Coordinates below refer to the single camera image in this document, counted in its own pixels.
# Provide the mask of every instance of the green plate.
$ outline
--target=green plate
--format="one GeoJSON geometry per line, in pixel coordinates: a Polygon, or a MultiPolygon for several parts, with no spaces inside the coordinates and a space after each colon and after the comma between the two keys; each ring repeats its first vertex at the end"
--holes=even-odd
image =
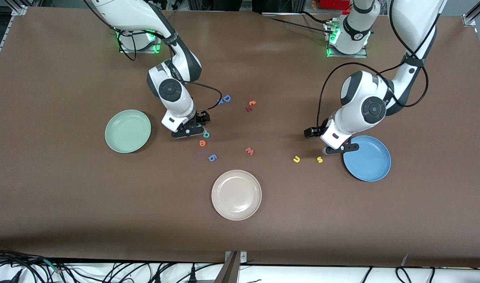
{"type": "Polygon", "coordinates": [[[107,123],[107,145],[120,153],[134,152],[147,142],[151,135],[149,118],[138,110],[125,110],[114,115],[107,123]]]}

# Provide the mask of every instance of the red box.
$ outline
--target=red box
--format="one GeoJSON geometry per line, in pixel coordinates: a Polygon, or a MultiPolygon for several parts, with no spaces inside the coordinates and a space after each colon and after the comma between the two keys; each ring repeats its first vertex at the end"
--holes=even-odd
{"type": "Polygon", "coordinates": [[[321,8],[345,11],[350,6],[350,0],[321,0],[321,8]]]}

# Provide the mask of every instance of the brown table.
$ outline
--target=brown table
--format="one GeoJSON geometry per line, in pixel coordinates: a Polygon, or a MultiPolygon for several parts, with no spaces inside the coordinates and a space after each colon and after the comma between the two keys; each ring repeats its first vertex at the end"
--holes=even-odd
{"type": "MultiPolygon", "coordinates": [[[[210,111],[203,148],[201,138],[174,140],[159,123],[164,108],[145,77],[166,48],[131,62],[87,9],[33,7],[15,19],[0,55],[0,247],[181,261],[221,261],[225,250],[242,249],[257,263],[309,265],[399,265],[409,253],[407,265],[480,266],[474,29],[440,19],[425,100],[363,133],[392,156],[389,174],[367,183],[339,155],[317,163],[324,144],[303,136],[323,80],[351,61],[327,58],[321,34],[254,13],[177,12],[171,22],[202,62],[199,82],[231,96],[210,111]],[[104,140],[109,119],[125,109],[152,120],[150,141],[133,154],[104,140]],[[211,203],[215,179],[232,169],[251,172],[263,188],[245,221],[220,217],[211,203]]],[[[403,48],[387,18],[374,28],[360,62],[396,65],[403,48]]],[[[339,88],[355,70],[335,73],[321,118],[339,108],[339,88]]],[[[423,77],[411,101],[422,89],[423,77]]],[[[198,107],[216,101],[205,88],[188,90],[198,107]]]]}

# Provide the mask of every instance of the blue plate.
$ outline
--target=blue plate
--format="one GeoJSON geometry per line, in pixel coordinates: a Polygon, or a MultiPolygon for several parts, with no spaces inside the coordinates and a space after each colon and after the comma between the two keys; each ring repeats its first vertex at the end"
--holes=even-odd
{"type": "Polygon", "coordinates": [[[352,143],[359,144],[359,150],[343,154],[344,165],[357,179],[375,182],[383,179],[392,164],[387,147],[372,136],[356,136],[352,143]]]}

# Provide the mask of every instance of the plate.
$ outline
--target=plate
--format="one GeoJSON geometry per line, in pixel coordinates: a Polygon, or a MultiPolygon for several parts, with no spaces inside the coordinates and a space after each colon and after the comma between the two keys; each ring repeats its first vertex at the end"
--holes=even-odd
{"type": "Polygon", "coordinates": [[[212,187],[212,203],[222,217],[240,221],[251,217],[261,204],[261,186],[251,173],[231,170],[212,187]]]}
{"type": "Polygon", "coordinates": [[[344,165],[357,179],[375,182],[383,179],[392,164],[387,147],[372,136],[356,136],[352,143],[359,144],[359,150],[343,154],[344,165]]]}
{"type": "Polygon", "coordinates": [[[138,110],[125,110],[114,115],[107,123],[107,145],[120,153],[134,152],[147,142],[151,135],[149,118],[138,110]]]}

